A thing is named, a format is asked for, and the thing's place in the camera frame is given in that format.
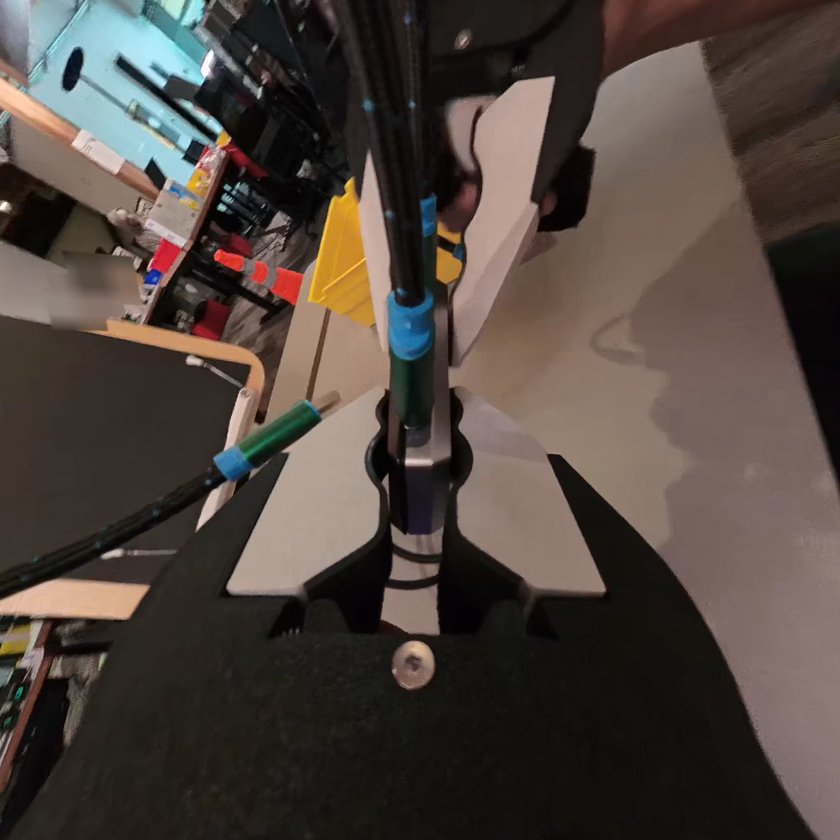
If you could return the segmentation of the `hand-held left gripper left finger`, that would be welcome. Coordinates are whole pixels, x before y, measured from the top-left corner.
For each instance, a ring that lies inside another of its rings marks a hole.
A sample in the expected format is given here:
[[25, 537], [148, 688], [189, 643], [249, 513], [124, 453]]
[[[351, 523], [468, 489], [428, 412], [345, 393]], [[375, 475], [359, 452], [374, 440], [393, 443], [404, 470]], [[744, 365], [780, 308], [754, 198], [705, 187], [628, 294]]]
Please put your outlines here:
[[386, 393], [374, 387], [290, 447], [226, 590], [332, 601], [373, 634], [392, 572], [387, 494], [375, 471]]

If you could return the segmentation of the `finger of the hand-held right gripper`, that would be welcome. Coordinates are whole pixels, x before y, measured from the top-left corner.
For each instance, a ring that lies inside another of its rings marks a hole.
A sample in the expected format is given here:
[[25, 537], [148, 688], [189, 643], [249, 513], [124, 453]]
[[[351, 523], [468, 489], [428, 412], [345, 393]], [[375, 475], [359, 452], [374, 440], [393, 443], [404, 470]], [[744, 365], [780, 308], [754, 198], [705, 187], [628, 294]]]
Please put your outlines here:
[[462, 364], [536, 233], [532, 189], [554, 79], [517, 81], [476, 122], [476, 212], [464, 233], [465, 263], [449, 298], [450, 363]]
[[382, 351], [389, 351], [387, 301], [392, 292], [391, 257], [385, 216], [375, 167], [371, 157], [364, 162], [360, 194], [360, 232], [369, 278], [374, 323]]

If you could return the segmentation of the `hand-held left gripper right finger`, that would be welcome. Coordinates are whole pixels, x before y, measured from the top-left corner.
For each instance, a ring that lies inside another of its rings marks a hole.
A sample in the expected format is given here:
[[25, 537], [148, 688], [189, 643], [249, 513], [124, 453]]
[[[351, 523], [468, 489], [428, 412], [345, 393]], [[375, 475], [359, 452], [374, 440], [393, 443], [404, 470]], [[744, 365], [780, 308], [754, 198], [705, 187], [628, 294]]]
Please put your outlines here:
[[452, 411], [440, 631], [475, 634], [500, 602], [539, 627], [547, 603], [604, 599], [602, 575], [540, 442], [465, 387], [453, 390]]

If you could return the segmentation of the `yellow plastic bin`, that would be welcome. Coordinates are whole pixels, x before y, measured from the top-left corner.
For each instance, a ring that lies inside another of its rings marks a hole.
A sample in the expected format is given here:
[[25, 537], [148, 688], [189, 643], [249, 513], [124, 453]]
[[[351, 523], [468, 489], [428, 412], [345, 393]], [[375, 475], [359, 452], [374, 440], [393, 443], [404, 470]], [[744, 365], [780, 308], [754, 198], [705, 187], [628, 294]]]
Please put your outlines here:
[[386, 341], [390, 304], [373, 299], [354, 179], [329, 205], [308, 299], [364, 327], [376, 326]]

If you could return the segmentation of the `silver hdmi hub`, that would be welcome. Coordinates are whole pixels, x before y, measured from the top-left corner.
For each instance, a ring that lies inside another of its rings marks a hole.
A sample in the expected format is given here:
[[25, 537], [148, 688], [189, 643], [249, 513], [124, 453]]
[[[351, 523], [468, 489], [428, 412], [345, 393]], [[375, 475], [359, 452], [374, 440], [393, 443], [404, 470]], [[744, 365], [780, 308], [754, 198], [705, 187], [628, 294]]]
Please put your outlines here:
[[438, 280], [434, 297], [434, 348], [430, 353], [433, 410], [429, 424], [411, 429], [400, 423], [389, 397], [387, 448], [392, 524], [404, 534], [419, 536], [445, 524], [452, 467], [452, 409], [449, 391], [448, 289]]

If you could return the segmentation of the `person's right forearm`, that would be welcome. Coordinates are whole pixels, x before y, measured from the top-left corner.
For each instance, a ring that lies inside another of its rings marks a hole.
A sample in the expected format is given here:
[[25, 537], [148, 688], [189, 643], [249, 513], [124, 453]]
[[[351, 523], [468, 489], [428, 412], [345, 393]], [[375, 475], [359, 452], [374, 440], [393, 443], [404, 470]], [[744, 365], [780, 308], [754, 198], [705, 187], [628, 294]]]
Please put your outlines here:
[[604, 1], [604, 80], [661, 51], [800, 14], [827, 1]]

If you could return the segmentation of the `orange traffic cone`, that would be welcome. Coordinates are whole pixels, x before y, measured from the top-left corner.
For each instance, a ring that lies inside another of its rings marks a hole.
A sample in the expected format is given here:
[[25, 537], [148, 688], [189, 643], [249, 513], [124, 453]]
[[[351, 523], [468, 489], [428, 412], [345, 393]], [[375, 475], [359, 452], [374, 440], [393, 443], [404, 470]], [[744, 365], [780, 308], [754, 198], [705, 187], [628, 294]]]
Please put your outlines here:
[[304, 275], [298, 271], [245, 257], [223, 249], [215, 250], [213, 260], [268, 289], [275, 297], [297, 306]]

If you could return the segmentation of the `black board with wooden rim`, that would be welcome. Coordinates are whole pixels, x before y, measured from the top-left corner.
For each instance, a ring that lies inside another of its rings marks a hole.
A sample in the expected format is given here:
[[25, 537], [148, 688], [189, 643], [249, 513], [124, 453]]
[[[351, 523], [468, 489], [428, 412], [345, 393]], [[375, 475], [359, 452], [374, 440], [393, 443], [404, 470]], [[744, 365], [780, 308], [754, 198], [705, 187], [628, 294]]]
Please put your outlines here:
[[2, 317], [2, 571], [137, 511], [224, 450], [238, 390], [188, 354], [261, 397], [264, 365], [233, 344]]

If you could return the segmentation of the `black disc stand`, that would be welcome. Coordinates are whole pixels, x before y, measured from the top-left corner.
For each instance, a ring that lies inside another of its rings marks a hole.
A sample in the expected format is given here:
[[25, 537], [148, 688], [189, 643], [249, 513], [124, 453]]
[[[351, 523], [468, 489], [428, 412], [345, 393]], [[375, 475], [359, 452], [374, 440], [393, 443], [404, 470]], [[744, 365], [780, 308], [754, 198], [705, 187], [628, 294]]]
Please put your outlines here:
[[104, 87], [85, 75], [83, 72], [84, 63], [85, 55], [83, 49], [80, 47], [74, 48], [70, 52], [62, 73], [61, 86], [64, 91], [74, 91], [80, 84], [83, 84], [96, 92], [117, 110], [120, 110], [133, 123], [140, 126], [143, 131], [163, 143], [166, 148], [170, 150], [186, 150], [186, 146], [181, 143], [182, 136], [179, 132], [145, 108], [141, 102], [135, 99], [122, 101], [112, 95]]

